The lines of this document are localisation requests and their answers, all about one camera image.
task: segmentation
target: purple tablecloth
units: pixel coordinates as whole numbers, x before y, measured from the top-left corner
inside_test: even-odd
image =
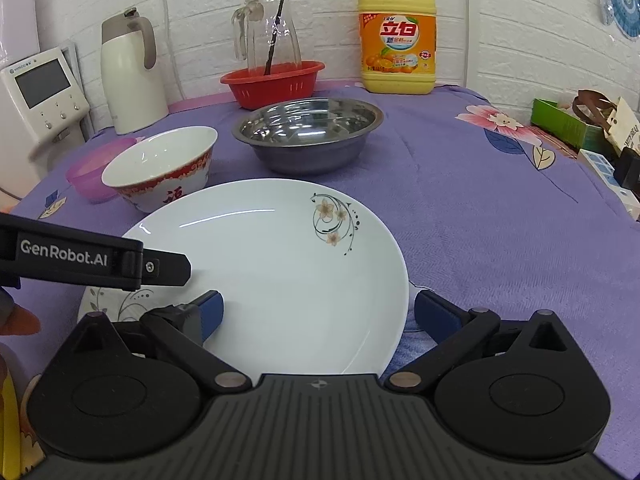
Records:
[[[481,121],[458,120],[467,106],[486,104],[473,92],[444,87],[428,96],[396,96],[351,87],[330,94],[376,104],[385,122],[369,136],[356,163],[316,182],[353,196],[384,221],[412,282],[464,309],[486,306],[507,319],[528,319],[538,308],[555,310],[611,396],[612,414],[597,452],[621,473],[635,475],[640,470],[640,234],[622,204],[574,160],[557,156],[546,168],[549,159],[536,156],[528,144],[487,132],[477,125]],[[245,113],[236,104],[215,105],[171,115],[132,135],[213,126],[220,138],[209,185],[273,176],[230,134]],[[120,198],[91,205],[64,178],[72,161],[113,137],[109,128],[79,148],[14,213],[37,218],[46,197],[58,190],[66,203],[45,221],[112,235],[126,232],[141,213]],[[42,371],[76,322],[82,291],[24,280],[14,293],[42,322],[37,335],[1,338],[0,351],[19,391]],[[433,344],[416,330],[410,316],[392,367]]]

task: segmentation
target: red colander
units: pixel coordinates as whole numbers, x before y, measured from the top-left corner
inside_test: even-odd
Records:
[[[291,63],[273,65],[271,74],[249,76],[243,68],[226,74],[220,82],[229,85],[242,108],[257,110],[263,106],[311,97],[318,72],[324,68],[320,61],[303,61],[302,68],[291,69]]]

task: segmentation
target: black object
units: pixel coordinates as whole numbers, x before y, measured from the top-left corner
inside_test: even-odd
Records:
[[[87,315],[28,403],[48,456],[26,478],[620,478],[591,453],[609,398],[552,311],[501,321],[420,295],[417,319],[440,309],[459,324],[384,384],[374,375],[266,374],[252,388],[190,341],[172,308],[113,325]],[[164,376],[166,367],[181,370]],[[175,383],[159,385],[162,376]],[[139,408],[134,381],[148,392]]]
[[[57,59],[22,72],[15,83],[29,109],[71,86]]]
[[[276,20],[273,23],[273,34],[271,35],[271,46],[269,47],[269,57],[267,58],[267,65],[264,67],[264,75],[271,74],[271,63],[273,62],[273,51],[276,47],[276,39],[278,37],[278,25],[280,25],[280,16],[282,15],[282,6],[284,0],[280,0],[278,6],[278,13],[276,14]]]
[[[182,286],[190,276],[184,254],[0,213],[0,286],[20,288],[23,277],[138,290],[143,284]]]
[[[613,178],[618,184],[640,195],[640,155],[625,146],[614,165]]]
[[[209,290],[188,304],[156,308],[155,313],[167,320],[198,346],[222,323],[224,301],[216,290]]]

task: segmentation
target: orange label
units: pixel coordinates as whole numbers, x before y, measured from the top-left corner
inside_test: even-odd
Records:
[[[436,17],[420,14],[360,14],[362,70],[436,72]]]

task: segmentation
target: green box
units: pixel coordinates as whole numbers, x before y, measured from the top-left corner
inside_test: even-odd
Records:
[[[605,139],[601,127],[586,124],[577,117],[563,112],[557,106],[558,103],[553,101],[534,99],[531,124],[539,126],[577,150],[585,149],[600,153],[607,158],[617,158],[613,146]]]

